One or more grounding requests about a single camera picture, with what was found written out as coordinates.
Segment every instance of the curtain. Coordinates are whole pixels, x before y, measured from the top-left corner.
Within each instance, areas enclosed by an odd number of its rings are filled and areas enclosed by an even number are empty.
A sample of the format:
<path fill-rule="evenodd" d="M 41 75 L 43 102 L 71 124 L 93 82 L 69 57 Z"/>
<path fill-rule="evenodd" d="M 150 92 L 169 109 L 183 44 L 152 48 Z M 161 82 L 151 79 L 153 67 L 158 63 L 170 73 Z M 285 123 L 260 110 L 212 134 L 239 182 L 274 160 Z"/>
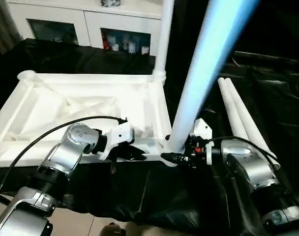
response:
<path fill-rule="evenodd" d="M 0 56 L 11 50 L 21 40 L 9 14 L 7 3 L 5 0 L 0 0 Z"/>

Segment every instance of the red object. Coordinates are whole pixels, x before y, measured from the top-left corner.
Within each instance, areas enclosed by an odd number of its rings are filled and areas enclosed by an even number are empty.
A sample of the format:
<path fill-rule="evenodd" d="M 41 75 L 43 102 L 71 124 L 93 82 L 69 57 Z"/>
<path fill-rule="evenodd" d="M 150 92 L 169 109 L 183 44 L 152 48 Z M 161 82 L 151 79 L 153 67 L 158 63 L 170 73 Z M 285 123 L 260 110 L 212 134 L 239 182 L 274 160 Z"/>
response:
<path fill-rule="evenodd" d="M 195 147 L 194 149 L 196 152 L 201 152 L 201 149 L 199 147 Z"/>

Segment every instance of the floor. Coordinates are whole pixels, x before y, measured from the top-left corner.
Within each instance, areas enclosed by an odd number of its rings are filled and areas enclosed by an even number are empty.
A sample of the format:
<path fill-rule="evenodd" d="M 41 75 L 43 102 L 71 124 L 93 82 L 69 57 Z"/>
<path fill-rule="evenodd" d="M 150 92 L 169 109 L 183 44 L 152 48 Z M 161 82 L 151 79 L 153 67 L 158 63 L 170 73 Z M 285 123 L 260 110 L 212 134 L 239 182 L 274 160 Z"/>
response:
<path fill-rule="evenodd" d="M 5 205 L 0 204 L 0 215 L 4 209 Z M 126 236 L 186 236 L 183 233 L 158 227 L 137 226 L 132 222 L 119 222 L 111 218 L 99 218 L 91 214 L 80 214 L 61 208 L 54 211 L 49 221 L 54 226 L 53 236 L 97 236 L 104 226 L 112 222 L 126 229 Z"/>

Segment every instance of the black cable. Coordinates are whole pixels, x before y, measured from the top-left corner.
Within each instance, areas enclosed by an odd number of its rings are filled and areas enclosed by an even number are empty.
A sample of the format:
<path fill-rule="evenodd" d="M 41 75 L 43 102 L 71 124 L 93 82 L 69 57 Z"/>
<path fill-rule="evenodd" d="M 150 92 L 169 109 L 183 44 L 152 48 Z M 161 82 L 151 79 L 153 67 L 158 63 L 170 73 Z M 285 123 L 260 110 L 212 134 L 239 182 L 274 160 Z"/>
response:
<path fill-rule="evenodd" d="M 0 194 L 1 194 L 1 190 L 2 190 L 2 187 L 8 177 L 8 175 L 11 173 L 11 171 L 13 170 L 14 166 L 16 165 L 16 163 L 21 159 L 21 157 L 32 147 L 34 146 L 36 143 L 38 143 L 40 140 L 42 140 L 44 137 L 46 137 L 47 135 L 51 134 L 52 132 L 58 130 L 58 129 L 61 129 L 67 125 L 70 125 L 70 124 L 74 124 L 74 123 L 77 123 L 77 122 L 80 122 L 80 121 L 84 121 L 84 120 L 87 120 L 87 119 L 114 119 L 114 120 L 117 120 L 120 123 L 124 123 L 126 122 L 126 120 L 123 120 L 123 119 L 120 119 L 120 118 L 117 118 L 117 117 L 110 117 L 110 116 L 92 116 L 92 117 L 84 117 L 84 118 L 80 118 L 80 119 L 75 119 L 75 120 L 72 120 L 72 121 L 69 121 L 67 123 L 64 123 L 64 124 L 61 124 L 49 131 L 47 131 L 46 133 L 44 133 L 43 135 L 39 136 L 37 139 L 35 139 L 34 141 L 32 141 L 26 148 L 24 148 L 24 150 L 21 151 L 20 154 L 18 154 L 18 156 L 14 159 L 14 161 L 11 163 L 11 165 L 9 166 L 7 172 L 5 173 L 5 176 L 3 177 L 1 183 L 0 183 Z"/>

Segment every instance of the white pole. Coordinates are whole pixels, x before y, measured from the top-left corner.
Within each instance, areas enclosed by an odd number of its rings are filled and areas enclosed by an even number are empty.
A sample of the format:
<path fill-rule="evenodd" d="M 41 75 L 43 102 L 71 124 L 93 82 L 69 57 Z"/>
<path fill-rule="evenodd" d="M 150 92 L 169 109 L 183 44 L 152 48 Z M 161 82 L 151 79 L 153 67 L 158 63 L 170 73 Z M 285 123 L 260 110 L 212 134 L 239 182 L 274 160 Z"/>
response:
<path fill-rule="evenodd" d="M 165 152 L 182 152 L 194 120 L 258 0 L 211 0 Z"/>
<path fill-rule="evenodd" d="M 233 135 L 249 140 L 224 78 L 219 78 L 217 82 L 223 97 Z"/>
<path fill-rule="evenodd" d="M 243 103 L 241 97 L 239 96 L 239 93 L 237 92 L 231 79 L 230 78 L 225 79 L 225 83 L 226 83 L 227 89 L 229 90 L 229 92 L 232 96 L 232 100 L 237 108 L 239 117 L 240 117 L 240 119 L 243 123 L 243 126 L 247 132 L 249 140 L 251 142 L 253 142 L 255 145 L 264 149 L 265 151 L 272 153 L 270 151 L 266 141 L 262 137 L 262 134 L 260 133 L 256 123 L 254 122 L 250 113 L 248 112 L 245 104 Z"/>
<path fill-rule="evenodd" d="M 168 51 L 171 21 L 173 18 L 175 0 L 163 0 L 163 16 L 160 24 L 160 35 L 158 42 L 158 52 L 153 70 L 154 80 L 166 80 L 166 58 Z"/>

